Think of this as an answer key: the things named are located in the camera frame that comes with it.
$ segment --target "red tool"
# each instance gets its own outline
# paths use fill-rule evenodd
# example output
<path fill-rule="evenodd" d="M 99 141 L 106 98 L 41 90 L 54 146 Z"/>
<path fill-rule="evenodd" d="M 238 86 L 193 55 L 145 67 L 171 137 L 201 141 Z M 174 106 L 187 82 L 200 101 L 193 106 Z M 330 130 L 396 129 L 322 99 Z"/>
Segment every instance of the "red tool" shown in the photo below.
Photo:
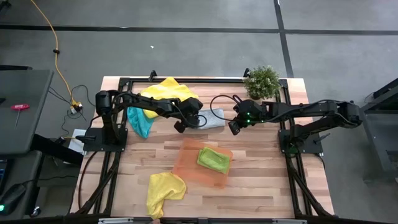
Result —
<path fill-rule="evenodd" d="M 17 120 L 15 121 L 15 127 L 14 127 L 14 129 L 17 129 L 17 124 L 18 124 L 18 120 L 19 120 L 19 113 L 21 112 L 21 110 L 29 109 L 29 105 L 27 105 L 27 104 L 13 105 L 11 107 L 11 109 L 18 110 Z"/>

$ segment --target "blue towel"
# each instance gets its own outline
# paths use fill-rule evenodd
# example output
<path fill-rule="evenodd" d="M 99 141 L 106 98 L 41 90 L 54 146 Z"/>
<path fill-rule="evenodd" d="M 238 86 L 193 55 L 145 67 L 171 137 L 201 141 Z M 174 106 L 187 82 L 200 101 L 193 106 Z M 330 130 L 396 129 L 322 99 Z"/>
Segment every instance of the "blue towel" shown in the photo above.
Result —
<path fill-rule="evenodd" d="M 129 107 L 127 109 L 127 117 L 134 131 L 142 138 L 148 138 L 150 127 L 152 127 L 155 119 L 147 118 L 143 109 L 134 107 Z"/>

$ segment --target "yellow towel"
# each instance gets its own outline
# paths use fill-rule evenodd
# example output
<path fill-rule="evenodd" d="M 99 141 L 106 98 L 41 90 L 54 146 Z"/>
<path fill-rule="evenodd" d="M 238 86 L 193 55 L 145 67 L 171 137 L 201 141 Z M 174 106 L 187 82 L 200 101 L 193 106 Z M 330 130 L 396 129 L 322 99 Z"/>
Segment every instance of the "yellow towel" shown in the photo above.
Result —
<path fill-rule="evenodd" d="M 167 77 L 161 83 L 142 90 L 141 95 L 153 97 L 156 100 L 179 98 L 181 101 L 184 101 L 189 97 L 198 98 L 198 95 L 192 93 L 186 85 L 178 84 L 173 77 Z M 158 116 L 157 113 L 153 111 L 144 110 L 144 113 L 148 118 L 155 118 Z"/>
<path fill-rule="evenodd" d="M 162 217 L 164 200 L 182 200 L 186 189 L 184 181 L 171 172 L 152 174 L 149 177 L 147 214 L 153 219 Z"/>

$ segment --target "gray cloth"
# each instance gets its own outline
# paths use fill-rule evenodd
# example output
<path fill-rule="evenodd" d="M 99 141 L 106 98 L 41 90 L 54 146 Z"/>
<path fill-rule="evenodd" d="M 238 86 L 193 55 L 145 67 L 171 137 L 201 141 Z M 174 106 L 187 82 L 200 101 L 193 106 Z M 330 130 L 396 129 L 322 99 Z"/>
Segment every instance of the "gray cloth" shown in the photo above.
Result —
<path fill-rule="evenodd" d="M 219 116 L 220 118 L 224 118 L 224 111 L 223 109 L 213 109 L 214 113 Z M 207 110 L 200 110 L 199 115 L 203 115 L 207 119 L 206 125 L 203 127 L 197 128 L 198 130 L 209 129 L 209 128 L 217 128 L 225 126 L 225 120 L 219 119 L 211 112 L 210 109 Z M 205 119 L 200 116 L 199 117 L 199 126 L 205 123 Z"/>

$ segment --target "butcher block tabletop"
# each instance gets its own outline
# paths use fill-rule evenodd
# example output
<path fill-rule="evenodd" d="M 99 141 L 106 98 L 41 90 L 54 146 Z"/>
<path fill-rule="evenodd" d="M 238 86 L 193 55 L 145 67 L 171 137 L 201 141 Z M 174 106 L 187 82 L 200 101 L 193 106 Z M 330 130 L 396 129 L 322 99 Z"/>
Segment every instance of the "butcher block tabletop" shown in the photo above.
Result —
<path fill-rule="evenodd" d="M 101 90 L 117 90 L 120 77 L 104 77 Z M 304 80 L 288 78 L 292 104 L 308 103 Z M 132 92 L 139 93 L 156 83 L 134 83 Z M 217 95 L 238 95 L 248 99 L 243 84 L 226 83 L 181 83 L 186 84 L 199 96 L 202 109 L 210 108 L 210 101 Z M 222 108 L 225 118 L 234 118 L 235 103 L 229 98 L 218 98 L 213 108 Z M 312 118 L 296 118 L 297 124 L 307 124 Z M 293 218 L 292 199 L 287 177 L 285 157 L 280 153 L 277 132 L 279 123 L 264 123 L 243 128 L 233 136 L 226 126 L 207 130 L 187 128 L 183 134 L 174 129 L 174 118 L 155 119 L 149 137 L 142 139 L 127 123 L 126 150 L 121 154 L 118 179 L 114 192 L 112 217 L 145 217 L 149 176 L 171 171 L 184 138 L 192 138 L 233 153 L 226 187 L 217 189 L 199 183 L 187 182 L 183 200 L 166 200 L 164 217 L 218 217 L 218 218 Z M 93 127 L 102 127 L 96 119 Z M 83 170 L 89 156 L 81 165 Z M 98 185 L 104 153 L 92 159 L 81 185 L 82 204 L 88 200 Z M 308 188 L 326 211 L 333 213 L 325 170 L 319 158 L 304 154 L 303 164 Z M 102 200 L 106 201 L 108 187 Z M 78 186 L 76 187 L 71 212 L 78 210 Z M 300 208 L 304 211 L 301 191 L 298 191 Z"/>

